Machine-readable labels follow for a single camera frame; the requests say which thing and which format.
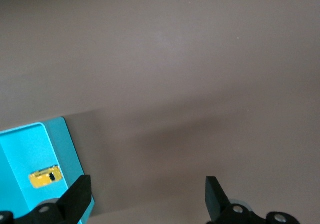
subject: turquoise box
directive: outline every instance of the turquoise box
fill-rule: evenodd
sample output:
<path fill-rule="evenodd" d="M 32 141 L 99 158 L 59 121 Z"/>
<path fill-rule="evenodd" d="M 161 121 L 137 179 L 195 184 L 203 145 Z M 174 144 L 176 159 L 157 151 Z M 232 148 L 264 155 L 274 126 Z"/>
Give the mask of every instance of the turquoise box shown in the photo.
<path fill-rule="evenodd" d="M 63 179 L 34 188 L 29 175 L 58 165 Z M 60 198 L 83 175 L 75 146 L 62 117 L 0 132 L 0 211 L 19 218 L 40 203 Z M 85 224 L 91 204 L 79 224 Z"/>

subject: yellow label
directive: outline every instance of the yellow label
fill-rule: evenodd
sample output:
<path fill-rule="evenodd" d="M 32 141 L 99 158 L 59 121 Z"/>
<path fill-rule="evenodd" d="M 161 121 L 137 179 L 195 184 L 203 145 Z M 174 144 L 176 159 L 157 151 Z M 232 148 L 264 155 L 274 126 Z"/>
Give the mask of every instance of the yellow label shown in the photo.
<path fill-rule="evenodd" d="M 63 178 L 60 168 L 57 165 L 38 170 L 29 175 L 30 182 L 34 188 L 42 188 L 51 183 L 60 181 Z"/>

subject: yellow sticker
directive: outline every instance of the yellow sticker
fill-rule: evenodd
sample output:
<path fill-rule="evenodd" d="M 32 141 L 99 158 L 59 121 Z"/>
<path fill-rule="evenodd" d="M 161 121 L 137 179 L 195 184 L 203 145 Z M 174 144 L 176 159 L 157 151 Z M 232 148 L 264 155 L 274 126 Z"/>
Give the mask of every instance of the yellow sticker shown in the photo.
<path fill-rule="evenodd" d="M 58 165 L 38 170 L 29 175 L 30 182 L 34 188 L 42 188 L 63 178 Z"/>

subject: screw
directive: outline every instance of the screw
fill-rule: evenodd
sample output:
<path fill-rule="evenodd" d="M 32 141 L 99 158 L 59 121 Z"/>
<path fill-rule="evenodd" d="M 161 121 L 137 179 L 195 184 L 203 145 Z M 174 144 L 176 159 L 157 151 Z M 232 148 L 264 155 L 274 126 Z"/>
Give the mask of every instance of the screw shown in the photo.
<path fill-rule="evenodd" d="M 239 205 L 235 205 L 235 206 L 233 207 L 233 210 L 234 210 L 236 213 L 243 213 L 243 212 L 244 212 L 243 208 L 242 208 L 241 206 L 239 206 Z"/>
<path fill-rule="evenodd" d="M 281 214 L 275 215 L 274 219 L 276 219 L 280 223 L 286 223 L 287 222 L 287 219 Z"/>
<path fill-rule="evenodd" d="M 50 207 L 44 206 L 44 207 L 41 207 L 41 208 L 40 208 L 39 212 L 40 212 L 40 213 L 45 213 L 45 212 L 47 212 L 49 209 L 50 209 Z"/>

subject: black robot arm part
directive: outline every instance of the black robot arm part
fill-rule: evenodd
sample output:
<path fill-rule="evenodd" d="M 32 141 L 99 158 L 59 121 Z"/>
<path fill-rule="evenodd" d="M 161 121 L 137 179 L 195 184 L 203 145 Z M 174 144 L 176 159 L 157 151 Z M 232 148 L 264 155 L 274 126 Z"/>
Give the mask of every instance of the black robot arm part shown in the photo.
<path fill-rule="evenodd" d="M 243 205 L 231 204 L 214 176 L 206 177 L 205 203 L 211 218 L 208 224 L 300 224 L 293 216 L 283 212 L 270 212 L 263 219 Z"/>
<path fill-rule="evenodd" d="M 82 175 L 56 203 L 37 206 L 17 219 L 10 211 L 0 211 L 0 224 L 77 224 L 91 198 L 91 177 Z"/>

